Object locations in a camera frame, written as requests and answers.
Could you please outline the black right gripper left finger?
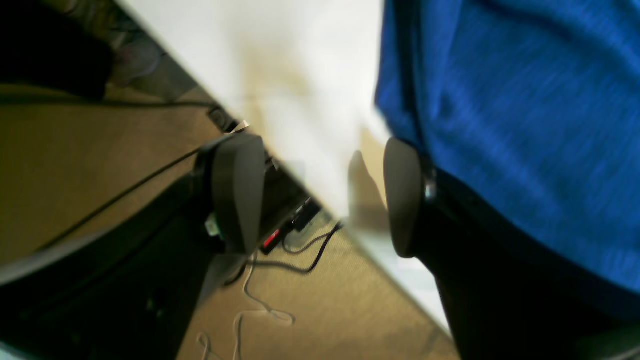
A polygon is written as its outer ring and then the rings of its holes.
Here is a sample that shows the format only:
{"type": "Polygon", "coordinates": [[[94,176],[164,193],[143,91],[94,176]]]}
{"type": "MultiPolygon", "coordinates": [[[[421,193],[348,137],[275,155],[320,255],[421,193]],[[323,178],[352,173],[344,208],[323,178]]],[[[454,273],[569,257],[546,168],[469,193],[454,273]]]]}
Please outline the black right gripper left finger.
{"type": "Polygon", "coordinates": [[[265,144],[235,133],[122,224],[1,269],[1,349],[27,360],[172,360],[215,257],[259,242],[265,144]]]}

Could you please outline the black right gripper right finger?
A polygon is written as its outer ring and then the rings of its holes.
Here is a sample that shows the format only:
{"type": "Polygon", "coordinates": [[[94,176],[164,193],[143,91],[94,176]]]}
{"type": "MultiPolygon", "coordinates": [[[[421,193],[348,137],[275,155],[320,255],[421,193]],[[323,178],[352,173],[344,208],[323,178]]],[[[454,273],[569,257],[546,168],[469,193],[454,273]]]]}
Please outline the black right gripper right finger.
{"type": "Polygon", "coordinates": [[[435,278],[464,360],[637,360],[639,296],[512,225],[429,155],[392,137],[391,241],[435,278]]]}

